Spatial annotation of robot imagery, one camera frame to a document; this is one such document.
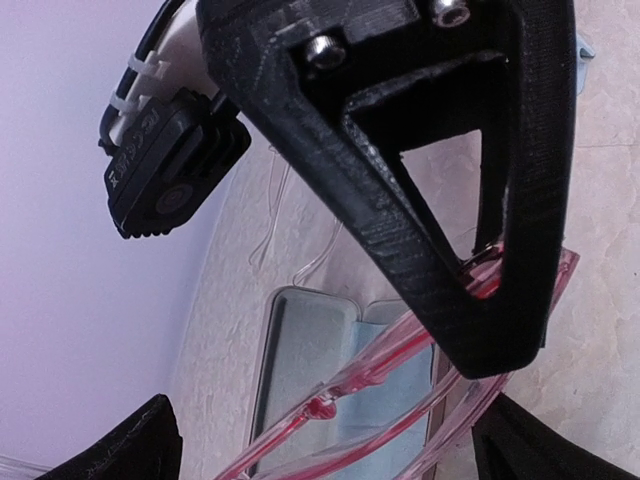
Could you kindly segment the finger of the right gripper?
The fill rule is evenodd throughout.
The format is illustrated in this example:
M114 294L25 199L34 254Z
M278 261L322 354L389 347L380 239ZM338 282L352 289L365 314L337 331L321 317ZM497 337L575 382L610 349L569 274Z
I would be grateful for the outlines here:
M201 1L214 83L343 223L469 379L521 369L545 339L576 107L570 1ZM475 244L504 242L472 297L404 152L479 131Z

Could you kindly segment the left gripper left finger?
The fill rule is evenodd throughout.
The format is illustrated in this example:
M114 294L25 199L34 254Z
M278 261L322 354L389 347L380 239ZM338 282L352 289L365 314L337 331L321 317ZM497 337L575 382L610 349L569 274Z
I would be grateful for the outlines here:
M180 475L183 438L169 398L157 394L94 445L43 479L162 479Z

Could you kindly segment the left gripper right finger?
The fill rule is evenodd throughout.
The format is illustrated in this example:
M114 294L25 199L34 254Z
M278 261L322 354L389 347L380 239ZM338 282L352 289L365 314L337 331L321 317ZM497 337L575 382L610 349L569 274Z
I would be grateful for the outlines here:
M636 476L566 440L499 394L472 427L484 480L633 480Z

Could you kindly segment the large blue cleaning cloth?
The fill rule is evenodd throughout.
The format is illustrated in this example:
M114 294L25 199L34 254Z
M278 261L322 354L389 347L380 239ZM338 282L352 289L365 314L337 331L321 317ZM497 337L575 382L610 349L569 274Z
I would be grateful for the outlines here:
M353 329L351 350L359 353L370 344L387 325L357 322ZM427 346L393 370L381 385L367 387L339 399L334 440L343 442L363 434L373 433L375 427L412 408L432 390L431 370L433 347ZM421 449L428 414L385 446L392 453L416 454Z

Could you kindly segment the red lens sunglasses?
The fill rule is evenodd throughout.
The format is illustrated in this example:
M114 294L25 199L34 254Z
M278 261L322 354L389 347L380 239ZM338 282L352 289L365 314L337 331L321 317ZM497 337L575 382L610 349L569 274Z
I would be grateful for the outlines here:
M417 479L508 376L468 380L401 301L275 292L248 446L225 479Z

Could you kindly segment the pink glasses case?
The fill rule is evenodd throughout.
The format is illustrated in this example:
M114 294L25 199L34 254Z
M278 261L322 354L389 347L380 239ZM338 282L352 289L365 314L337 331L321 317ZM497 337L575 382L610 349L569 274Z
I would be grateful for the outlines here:
M377 300L361 308L348 298L316 290L289 286L274 292L251 435L259 436L356 355L351 345L357 322L388 326L406 310L400 299ZM258 462L250 475L341 443L334 440L336 416L307 423Z

